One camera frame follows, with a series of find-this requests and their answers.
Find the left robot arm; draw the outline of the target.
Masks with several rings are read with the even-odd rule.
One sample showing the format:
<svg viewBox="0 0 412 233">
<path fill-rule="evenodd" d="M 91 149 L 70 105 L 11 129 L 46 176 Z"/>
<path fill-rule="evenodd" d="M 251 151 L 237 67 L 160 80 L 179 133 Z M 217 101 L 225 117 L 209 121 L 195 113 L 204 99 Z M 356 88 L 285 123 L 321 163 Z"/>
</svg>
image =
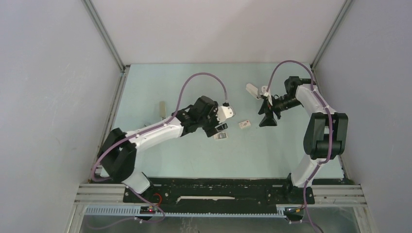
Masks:
<svg viewBox="0 0 412 233">
<path fill-rule="evenodd" d="M 227 129 L 226 121 L 234 115 L 229 103 L 219 105 L 211 98 L 201 96 L 194 104 L 148 127 L 128 132 L 115 128 L 98 153 L 97 165 L 101 166 L 101 171 L 93 180 L 122 183 L 134 190 L 141 202 L 148 202 L 153 198 L 154 190 L 149 178 L 138 168 L 137 154 L 197 129 L 202 129 L 207 137 L 213 137 Z"/>
</svg>

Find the beige stapler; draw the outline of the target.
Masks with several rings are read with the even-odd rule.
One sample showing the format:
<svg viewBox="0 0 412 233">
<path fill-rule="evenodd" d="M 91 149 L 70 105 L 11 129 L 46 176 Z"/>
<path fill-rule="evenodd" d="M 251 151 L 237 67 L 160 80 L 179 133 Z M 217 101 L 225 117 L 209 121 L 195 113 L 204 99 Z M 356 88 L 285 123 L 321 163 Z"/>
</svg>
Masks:
<svg viewBox="0 0 412 233">
<path fill-rule="evenodd" d="M 159 115 L 162 119 L 165 119 L 167 116 L 167 108 L 165 101 L 159 102 Z"/>
</svg>

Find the small white staple box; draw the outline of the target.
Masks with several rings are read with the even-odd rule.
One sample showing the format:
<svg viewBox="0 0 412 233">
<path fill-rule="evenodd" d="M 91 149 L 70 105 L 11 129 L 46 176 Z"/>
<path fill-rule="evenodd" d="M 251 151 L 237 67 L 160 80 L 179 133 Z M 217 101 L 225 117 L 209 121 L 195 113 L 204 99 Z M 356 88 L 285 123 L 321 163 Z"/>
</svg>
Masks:
<svg viewBox="0 0 412 233">
<path fill-rule="evenodd" d="M 249 120 L 245 120 L 239 123 L 240 129 L 245 129 L 251 126 L 251 122 Z"/>
</svg>

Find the white staple box barcode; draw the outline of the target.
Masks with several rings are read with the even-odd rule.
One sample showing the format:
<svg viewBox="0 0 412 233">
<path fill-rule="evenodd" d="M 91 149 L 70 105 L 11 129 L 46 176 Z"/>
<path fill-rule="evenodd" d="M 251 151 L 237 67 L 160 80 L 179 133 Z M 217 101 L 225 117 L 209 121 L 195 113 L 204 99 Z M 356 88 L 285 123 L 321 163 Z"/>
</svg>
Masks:
<svg viewBox="0 0 412 233">
<path fill-rule="evenodd" d="M 222 140 L 222 139 L 227 139 L 228 138 L 226 132 L 217 133 L 213 137 L 214 137 L 215 140 Z"/>
</svg>

